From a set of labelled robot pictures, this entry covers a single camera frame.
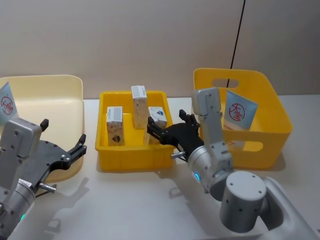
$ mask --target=blue indicator light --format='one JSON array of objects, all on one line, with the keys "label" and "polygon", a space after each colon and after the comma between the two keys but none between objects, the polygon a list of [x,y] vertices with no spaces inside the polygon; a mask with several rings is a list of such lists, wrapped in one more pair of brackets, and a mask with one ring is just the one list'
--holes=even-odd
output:
[{"label": "blue indicator light", "polygon": [[20,218],[20,221],[22,221],[25,218],[25,214],[22,215],[22,217]]},{"label": "blue indicator light", "polygon": [[200,181],[200,176],[199,176],[199,174],[198,174],[198,173],[195,173],[194,175],[195,175],[196,179],[198,179],[198,181]]}]

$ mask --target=white table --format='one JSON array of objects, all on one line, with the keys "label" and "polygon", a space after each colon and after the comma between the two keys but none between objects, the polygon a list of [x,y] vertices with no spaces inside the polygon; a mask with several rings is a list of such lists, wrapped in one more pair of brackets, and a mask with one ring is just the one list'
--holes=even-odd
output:
[{"label": "white table", "polygon": [[[320,95],[282,96],[294,130],[273,171],[297,209],[320,228]],[[190,98],[168,100],[173,122]],[[234,235],[219,220],[219,205],[203,193],[181,160],[160,172],[103,173],[95,150],[98,100],[85,100],[87,153],[81,171],[35,200],[10,240],[207,240]],[[264,232],[260,222],[250,234]]]}]

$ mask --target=red circular logo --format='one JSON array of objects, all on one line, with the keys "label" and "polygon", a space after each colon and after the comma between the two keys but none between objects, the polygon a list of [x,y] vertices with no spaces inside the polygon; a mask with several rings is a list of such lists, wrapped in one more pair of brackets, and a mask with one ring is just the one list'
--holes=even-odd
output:
[{"label": "red circular logo", "polygon": [[5,114],[10,115],[12,113],[12,111],[14,110],[14,106],[10,97],[4,96],[1,99],[1,107]]},{"label": "red circular logo", "polygon": [[245,109],[240,103],[234,103],[229,107],[229,116],[235,121],[244,119],[245,114]]}]

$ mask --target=yellow plastic crate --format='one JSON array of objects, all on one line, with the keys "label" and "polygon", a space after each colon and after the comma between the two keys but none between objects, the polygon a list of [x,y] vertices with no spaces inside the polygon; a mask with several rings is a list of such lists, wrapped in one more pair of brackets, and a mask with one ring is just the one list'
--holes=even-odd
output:
[{"label": "yellow plastic crate", "polygon": [[[148,107],[162,107],[167,127],[173,124],[167,96],[162,91],[147,91]],[[106,123],[107,107],[122,106],[124,146],[108,146]],[[169,168],[172,165],[170,145],[144,145],[144,129],[135,129],[133,122],[134,101],[131,91],[106,91],[100,94],[95,149],[105,172],[146,171]]]},{"label": "yellow plastic crate", "polygon": [[193,73],[194,89],[212,88],[213,82],[221,79],[238,82],[235,88],[219,88],[223,114],[225,114],[227,90],[258,103],[250,130],[223,130],[226,142],[245,141],[242,150],[229,148],[234,167],[246,169],[272,167],[293,128],[275,90],[267,77],[260,72],[217,68],[196,69]]}]

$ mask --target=product box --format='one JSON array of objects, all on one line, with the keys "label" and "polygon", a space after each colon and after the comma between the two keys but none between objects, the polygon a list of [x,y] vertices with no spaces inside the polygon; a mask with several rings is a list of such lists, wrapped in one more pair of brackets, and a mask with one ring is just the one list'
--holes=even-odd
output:
[{"label": "product box", "polygon": [[[148,107],[148,117],[152,117],[154,120],[154,123],[162,128],[165,129],[167,127],[167,118],[165,115],[165,111],[161,106],[150,106]],[[144,144],[157,144],[159,143],[159,140],[157,140],[155,137],[151,136],[149,133],[147,133],[147,125],[144,128]]]},{"label": "product box", "polygon": [[133,122],[135,129],[144,129],[148,124],[147,93],[145,86],[131,87],[133,98]]},{"label": "product box", "polygon": [[108,106],[106,111],[106,128],[109,146],[125,145],[122,106]]}]

